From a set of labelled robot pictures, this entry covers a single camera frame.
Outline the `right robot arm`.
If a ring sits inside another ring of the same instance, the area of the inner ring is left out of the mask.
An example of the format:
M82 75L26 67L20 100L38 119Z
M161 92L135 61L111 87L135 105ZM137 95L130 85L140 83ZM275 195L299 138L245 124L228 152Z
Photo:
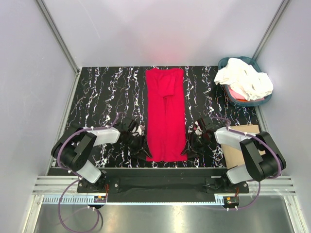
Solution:
M198 119L188 134L182 154L189 158L203 155L210 142L227 145L242 153L244 164L229 168L220 178L206 184L208 191L232 192L247 181L275 179L286 168L286 161L268 132L248 133L233 129L230 120L216 125L212 117Z

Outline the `red t shirt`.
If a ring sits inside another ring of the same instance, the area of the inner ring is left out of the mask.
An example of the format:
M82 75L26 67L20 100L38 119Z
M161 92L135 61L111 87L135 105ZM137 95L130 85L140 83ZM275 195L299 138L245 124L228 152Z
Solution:
M182 162L187 155L184 71L180 68L145 72L147 85L147 144L151 157L148 162Z

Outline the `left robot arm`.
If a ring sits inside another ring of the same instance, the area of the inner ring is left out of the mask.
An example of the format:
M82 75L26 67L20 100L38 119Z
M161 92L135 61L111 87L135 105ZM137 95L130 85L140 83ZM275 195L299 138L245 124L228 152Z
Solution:
M127 146L131 155L136 158L152 158L141 126L128 117L96 129L70 126L55 143L51 156L60 167L78 175L80 184L86 184L87 189L102 192L108 188L105 183L106 174L90 162L89 156L93 147L115 143Z

